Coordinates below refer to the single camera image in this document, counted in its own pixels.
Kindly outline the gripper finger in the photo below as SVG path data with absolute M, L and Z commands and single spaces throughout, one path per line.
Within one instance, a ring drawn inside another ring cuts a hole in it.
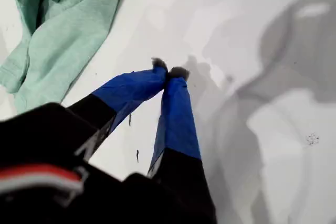
M 168 73 L 148 175 L 200 190 L 208 186 L 187 88 L 188 77 L 189 72 L 182 67 L 174 67 Z
M 167 80 L 166 63 L 152 59 L 152 69 L 118 75 L 68 107 L 96 132 L 82 142 L 75 155 L 90 159 L 116 127 L 144 101 L 157 95 Z

